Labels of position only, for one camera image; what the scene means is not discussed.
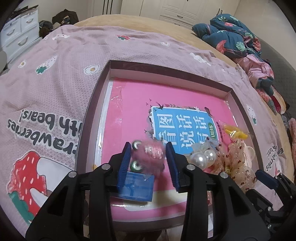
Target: cabinet drawer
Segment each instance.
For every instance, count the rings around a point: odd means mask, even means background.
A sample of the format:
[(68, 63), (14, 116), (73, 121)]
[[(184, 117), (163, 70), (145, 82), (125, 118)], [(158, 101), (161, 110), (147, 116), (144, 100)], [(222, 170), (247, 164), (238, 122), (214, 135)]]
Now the cabinet drawer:
[(0, 33), (0, 46), (10, 43), (20, 34), (20, 19), (12, 20), (4, 25)]
[(29, 12), (20, 18), (22, 32), (38, 23), (38, 10)]
[(13, 56), (25, 48), (28, 44), (39, 38), (39, 25), (36, 24), (32, 29), (24, 32), (21, 36), (15, 39), (12, 43), (5, 44), (3, 51), (7, 54), (7, 62), (9, 62)]
[(178, 20), (175, 20), (175, 19), (172, 19), (172, 18), (160, 16), (159, 20), (162, 20), (162, 21), (165, 21), (165, 22), (168, 22), (168, 23), (172, 23), (172, 24), (175, 24), (175, 25), (179, 25), (179, 26), (182, 26), (182, 27), (190, 29), (190, 30), (192, 29), (192, 25), (181, 22), (181, 21), (178, 21)]
[(167, 9), (165, 7), (162, 8), (161, 11), (161, 16), (164, 17), (168, 17), (168, 18), (173, 18), (176, 19), (178, 21), (184, 22), (184, 23), (188, 23), (188, 24), (193, 24), (194, 23), (194, 18), (190, 18), (186, 15), (184, 15), (183, 13), (180, 12), (174, 12), (170, 9)]

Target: green wheel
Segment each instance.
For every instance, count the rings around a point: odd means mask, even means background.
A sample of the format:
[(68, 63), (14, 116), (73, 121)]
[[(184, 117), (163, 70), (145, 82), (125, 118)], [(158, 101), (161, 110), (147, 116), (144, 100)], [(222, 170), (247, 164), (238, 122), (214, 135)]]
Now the green wheel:
[(131, 172), (141, 173), (143, 171), (142, 167), (138, 164), (137, 161), (132, 161), (130, 164)]

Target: glitter fabric flower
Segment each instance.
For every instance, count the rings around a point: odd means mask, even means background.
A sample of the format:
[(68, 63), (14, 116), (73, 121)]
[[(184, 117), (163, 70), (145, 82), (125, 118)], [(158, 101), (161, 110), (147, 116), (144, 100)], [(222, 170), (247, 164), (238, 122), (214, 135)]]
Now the glitter fabric flower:
[(226, 172), (243, 192), (254, 188), (256, 176), (252, 169), (245, 165), (244, 143), (238, 139), (229, 144), (228, 148), (228, 153), (222, 147), (218, 149), (211, 173), (218, 175), (220, 172)]

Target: metal bolt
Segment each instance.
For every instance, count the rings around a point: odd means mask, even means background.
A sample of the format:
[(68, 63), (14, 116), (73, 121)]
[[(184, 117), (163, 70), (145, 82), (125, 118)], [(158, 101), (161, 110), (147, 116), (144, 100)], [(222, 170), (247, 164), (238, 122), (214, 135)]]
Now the metal bolt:
[(102, 165), (102, 169), (103, 169), (103, 170), (109, 170), (110, 167), (111, 167), (111, 166), (110, 166), (110, 164), (108, 164), (108, 163), (105, 163), (105, 164)]
[(71, 171), (69, 172), (68, 177), (76, 177), (76, 175), (77, 175), (77, 172)]
[(195, 169), (195, 165), (193, 165), (193, 164), (188, 164), (188, 165), (186, 166), (186, 168), (187, 168), (188, 170), (190, 170), (190, 171), (193, 171), (193, 170)]
[(228, 174), (227, 174), (226, 172), (221, 172), (221, 173), (220, 173), (220, 176), (221, 176), (222, 178), (228, 178)]

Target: drawer handle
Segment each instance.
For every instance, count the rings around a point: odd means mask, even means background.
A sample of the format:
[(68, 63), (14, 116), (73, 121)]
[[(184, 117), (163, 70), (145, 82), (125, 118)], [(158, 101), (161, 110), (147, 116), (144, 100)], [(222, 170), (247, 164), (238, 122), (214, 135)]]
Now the drawer handle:
[(31, 18), (30, 20), (26, 21), (26, 23), (31, 23), (34, 18)]
[(14, 28), (11, 32), (7, 33), (6, 35), (7, 35), (7, 36), (10, 36), (10, 35), (13, 34), (14, 31), (15, 31), (15, 28)]
[(18, 44), (19, 46), (23, 46), (27, 41), (28, 41), (28, 37), (26, 37), (26, 39), (24, 39), (24, 40), (18, 42), (17, 44)]

